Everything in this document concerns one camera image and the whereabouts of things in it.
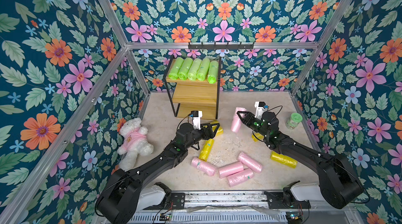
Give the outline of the aluminium front rail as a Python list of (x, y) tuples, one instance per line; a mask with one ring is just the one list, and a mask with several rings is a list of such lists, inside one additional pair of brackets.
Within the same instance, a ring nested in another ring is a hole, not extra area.
[[(185, 193), (184, 209), (199, 210), (205, 208), (217, 209), (268, 209), (268, 210), (307, 210), (307, 209), (270, 209), (264, 191), (278, 192), (281, 190), (221, 190), (221, 191), (179, 191)], [(309, 200), (310, 211), (337, 211), (326, 201)]]

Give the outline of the yellow roll diagonal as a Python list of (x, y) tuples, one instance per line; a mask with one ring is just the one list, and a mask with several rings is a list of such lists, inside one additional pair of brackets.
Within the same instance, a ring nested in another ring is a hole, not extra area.
[(214, 145), (214, 139), (209, 139), (209, 140), (205, 141), (204, 146), (203, 146), (198, 158), (200, 160), (206, 162), (207, 159), (209, 158), (213, 145)]
[(252, 140), (254, 142), (263, 142), (263, 135), (257, 133), (257, 132), (252, 132)]

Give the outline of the yellow roll right diagonal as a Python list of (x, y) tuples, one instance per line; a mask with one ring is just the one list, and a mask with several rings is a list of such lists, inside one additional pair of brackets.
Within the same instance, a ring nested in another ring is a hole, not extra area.
[(252, 140), (254, 142), (263, 142), (263, 135), (257, 133), (257, 132), (252, 132)]

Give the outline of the green roll diagonal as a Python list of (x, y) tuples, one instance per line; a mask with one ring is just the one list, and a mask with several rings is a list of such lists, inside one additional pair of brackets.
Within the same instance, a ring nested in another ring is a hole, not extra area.
[(175, 59), (175, 61), (173, 62), (172, 66), (169, 70), (169, 73), (168, 73), (169, 79), (172, 79), (172, 80), (178, 79), (179, 70), (182, 67), (183, 62), (184, 62), (184, 59), (181, 57), (178, 57)]
[(207, 81), (209, 84), (216, 83), (218, 79), (219, 63), (217, 61), (211, 61), (208, 69)]

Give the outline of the yellow roll far right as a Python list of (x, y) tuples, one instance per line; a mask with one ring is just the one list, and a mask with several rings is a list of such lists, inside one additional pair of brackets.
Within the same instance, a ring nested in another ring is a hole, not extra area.
[(274, 151), (271, 152), (270, 158), (271, 158), (271, 160), (273, 160), (273, 161), (275, 161), (277, 163), (286, 165), (286, 166), (288, 166), (290, 168), (296, 168), (297, 167), (298, 162), (296, 160), (294, 160), (294, 159), (292, 159), (292, 158), (290, 158), (288, 156), (278, 154), (278, 153), (276, 153)]

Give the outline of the yellow roll diagonal middle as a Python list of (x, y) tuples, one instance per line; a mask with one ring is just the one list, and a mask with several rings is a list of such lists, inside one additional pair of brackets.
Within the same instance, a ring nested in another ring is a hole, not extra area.
[(200, 160), (206, 162), (207, 159), (209, 158), (213, 145), (214, 145), (214, 139), (209, 139), (209, 140), (205, 141), (204, 146), (203, 146), (198, 158)]

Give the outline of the pink roll bottom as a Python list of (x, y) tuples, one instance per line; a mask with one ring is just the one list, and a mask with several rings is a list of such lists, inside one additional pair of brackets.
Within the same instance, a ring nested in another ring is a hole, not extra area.
[(229, 175), (227, 177), (228, 183), (230, 187), (234, 187), (240, 185), (254, 177), (254, 172), (251, 169), (246, 169), (241, 172), (235, 173), (233, 175)]

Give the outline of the green roll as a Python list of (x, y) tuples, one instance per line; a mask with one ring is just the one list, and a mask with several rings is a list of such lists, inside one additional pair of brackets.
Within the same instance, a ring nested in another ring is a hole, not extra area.
[(191, 68), (192, 64), (193, 64), (192, 58), (186, 58), (183, 61), (182, 65), (178, 71), (178, 78), (180, 80), (187, 80), (187, 74), (188, 74), (189, 69)]
[(199, 58), (196, 58), (193, 61), (192, 65), (189, 68), (188, 73), (187, 73), (187, 78), (189, 80), (191, 80), (191, 81), (196, 81), (197, 80), (197, 72), (198, 72), (198, 70), (200, 68), (201, 63), (202, 63), (202, 60), (199, 59)]
[(209, 70), (209, 65), (210, 65), (210, 59), (209, 58), (204, 58), (201, 61), (200, 67), (197, 71), (196, 78), (199, 81), (204, 81), (206, 79), (208, 70)]

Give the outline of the yellow roll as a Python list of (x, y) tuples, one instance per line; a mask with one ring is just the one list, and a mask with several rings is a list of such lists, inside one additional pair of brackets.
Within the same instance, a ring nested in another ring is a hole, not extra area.
[(213, 129), (213, 132), (216, 132), (216, 137), (217, 136), (221, 136), (223, 133), (224, 133), (224, 130), (223, 130), (223, 128), (222, 128), (222, 126), (219, 126), (219, 128), (217, 129), (217, 124), (218, 124), (219, 122), (217, 121), (217, 120), (213, 120), (212, 122), (211, 122), (211, 124), (212, 124), (212, 129)]
[(271, 158), (271, 160), (273, 160), (273, 161), (275, 161), (277, 163), (286, 165), (286, 166), (288, 166), (290, 168), (296, 168), (297, 167), (298, 162), (296, 160), (294, 160), (294, 159), (292, 159), (292, 158), (290, 158), (288, 156), (278, 154), (278, 153), (276, 153), (274, 151), (271, 152), (270, 158)]

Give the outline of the green lidded jar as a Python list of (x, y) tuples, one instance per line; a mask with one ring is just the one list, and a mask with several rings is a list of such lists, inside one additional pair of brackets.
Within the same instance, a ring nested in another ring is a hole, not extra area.
[(288, 129), (294, 130), (303, 121), (303, 116), (299, 113), (292, 113), (286, 122)]

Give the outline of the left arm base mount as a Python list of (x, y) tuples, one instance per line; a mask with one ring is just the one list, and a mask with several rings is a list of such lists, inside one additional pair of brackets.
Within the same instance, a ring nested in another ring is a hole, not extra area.
[(147, 186), (140, 193), (137, 211), (168, 209), (184, 209), (185, 193), (172, 191), (163, 183)]

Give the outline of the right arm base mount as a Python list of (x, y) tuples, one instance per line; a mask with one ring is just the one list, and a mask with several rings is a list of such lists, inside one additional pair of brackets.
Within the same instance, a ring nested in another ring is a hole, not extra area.
[(291, 187), (299, 183), (296, 181), (288, 184), (282, 191), (264, 191), (270, 209), (310, 209), (309, 201), (298, 201), (291, 192)]

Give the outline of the black wall hook rail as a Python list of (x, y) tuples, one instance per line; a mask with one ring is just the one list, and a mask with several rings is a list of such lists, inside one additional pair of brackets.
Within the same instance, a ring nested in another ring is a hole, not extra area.
[(189, 50), (229, 50), (229, 51), (237, 51), (237, 50), (250, 50), (254, 48), (254, 43), (230, 43), (230, 42), (214, 42), (214, 43), (188, 43), (187, 47)]

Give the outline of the white plush toy pink shirt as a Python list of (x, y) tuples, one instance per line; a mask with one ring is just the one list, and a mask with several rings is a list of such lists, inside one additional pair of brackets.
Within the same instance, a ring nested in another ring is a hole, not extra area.
[(148, 129), (141, 123), (141, 118), (131, 119), (124, 123), (119, 131), (124, 139), (117, 150), (119, 155), (124, 156), (119, 163), (119, 168), (125, 172), (135, 167), (139, 155), (151, 155), (154, 151), (154, 146), (147, 139)]

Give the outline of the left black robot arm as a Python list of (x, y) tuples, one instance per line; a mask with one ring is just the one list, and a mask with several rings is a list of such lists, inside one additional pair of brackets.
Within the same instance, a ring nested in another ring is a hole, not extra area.
[(216, 136), (219, 123), (202, 123), (194, 129), (190, 123), (181, 124), (176, 136), (154, 159), (125, 172), (118, 169), (109, 178), (95, 203), (95, 213), (112, 224), (126, 224), (137, 210), (141, 191), (162, 173), (179, 165), (188, 155), (188, 149), (201, 140)]

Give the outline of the wooden three-tier shelf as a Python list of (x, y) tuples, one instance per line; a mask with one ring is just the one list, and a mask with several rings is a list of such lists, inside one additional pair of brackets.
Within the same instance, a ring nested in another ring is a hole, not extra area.
[(218, 74), (218, 79), (214, 84), (210, 84), (208, 80), (173, 80), (168, 77), (168, 73), (175, 61), (174, 57), (170, 57), (170, 62), (162, 77), (174, 116), (182, 118), (193, 110), (200, 110), (203, 112), (203, 119), (217, 119), (220, 74)]

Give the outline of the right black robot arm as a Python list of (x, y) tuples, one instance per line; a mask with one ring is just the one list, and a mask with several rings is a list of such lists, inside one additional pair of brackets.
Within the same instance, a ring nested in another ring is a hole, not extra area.
[(270, 150), (314, 171), (319, 178), (320, 193), (332, 207), (341, 209), (364, 193), (361, 181), (344, 155), (322, 153), (293, 140), (279, 130), (273, 112), (264, 112), (261, 119), (249, 111), (236, 114), (245, 126), (263, 136), (263, 142)]

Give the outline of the pink roll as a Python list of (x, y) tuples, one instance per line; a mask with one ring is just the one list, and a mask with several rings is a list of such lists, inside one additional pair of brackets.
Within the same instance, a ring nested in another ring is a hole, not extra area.
[(214, 165), (205, 162), (203, 160), (200, 160), (197, 157), (194, 157), (192, 159), (191, 166), (207, 174), (210, 177), (214, 176), (217, 171), (217, 168)]
[(251, 169), (246, 169), (241, 172), (235, 173), (233, 175), (229, 175), (227, 177), (228, 183), (230, 187), (234, 187), (240, 185), (254, 177), (254, 172)]
[(244, 152), (240, 152), (238, 155), (238, 161), (241, 162), (246, 167), (250, 168), (255, 173), (261, 173), (263, 170), (263, 165), (253, 159), (251, 156), (247, 155)]
[(230, 175), (242, 172), (244, 170), (244, 165), (241, 162), (235, 162), (218, 169), (219, 177), (221, 179), (228, 177)]
[(232, 124), (231, 124), (231, 131), (234, 133), (237, 133), (242, 125), (241, 119), (238, 116), (237, 112), (244, 112), (247, 111), (245, 108), (242, 107), (237, 107), (234, 111), (234, 115), (233, 115), (233, 120), (232, 120)]

